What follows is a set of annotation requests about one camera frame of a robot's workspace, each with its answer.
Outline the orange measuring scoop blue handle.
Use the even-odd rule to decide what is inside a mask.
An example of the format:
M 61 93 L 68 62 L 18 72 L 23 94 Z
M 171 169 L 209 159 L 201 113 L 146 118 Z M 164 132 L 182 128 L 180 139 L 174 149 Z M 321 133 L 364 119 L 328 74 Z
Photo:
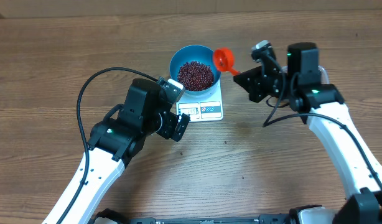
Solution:
M 213 63 L 215 68 L 221 72 L 230 72 L 233 76 L 240 74 L 239 71 L 233 68 L 235 57 L 228 48 L 216 49 L 213 52 Z

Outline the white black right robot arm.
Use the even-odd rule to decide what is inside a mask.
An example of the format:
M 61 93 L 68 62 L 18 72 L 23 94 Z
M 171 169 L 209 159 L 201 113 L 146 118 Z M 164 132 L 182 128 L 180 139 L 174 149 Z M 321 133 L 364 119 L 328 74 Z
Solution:
M 322 205 L 289 210 L 284 223 L 382 223 L 382 165 L 353 124 L 337 89 L 322 80 L 319 49 L 312 42 L 287 48 L 287 67 L 281 68 L 272 45 L 264 40 L 251 49 L 259 66 L 236 74 L 234 82 L 250 101 L 267 96 L 287 100 L 293 114 L 319 138 L 343 184 L 346 202 L 334 211 Z

